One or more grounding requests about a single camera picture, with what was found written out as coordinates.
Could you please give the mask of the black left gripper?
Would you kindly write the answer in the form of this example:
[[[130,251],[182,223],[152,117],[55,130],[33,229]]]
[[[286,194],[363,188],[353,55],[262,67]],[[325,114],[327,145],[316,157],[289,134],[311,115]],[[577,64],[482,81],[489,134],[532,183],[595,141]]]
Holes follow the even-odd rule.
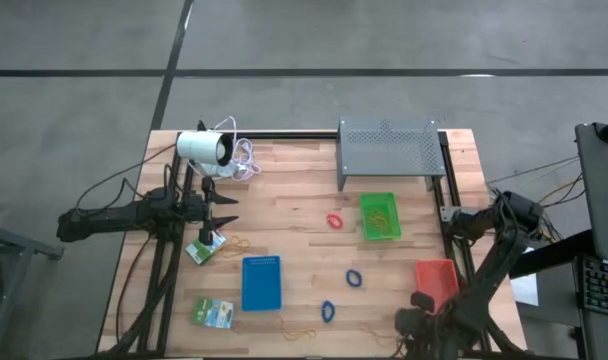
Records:
[[[184,217],[189,222],[201,222],[202,228],[199,232],[199,242],[202,245],[210,246],[213,244],[213,233],[215,229],[233,222],[238,216],[213,217],[212,205],[238,204],[239,201],[225,197],[216,193],[214,180],[207,176],[201,181],[203,195],[191,195],[183,201],[182,210]]]

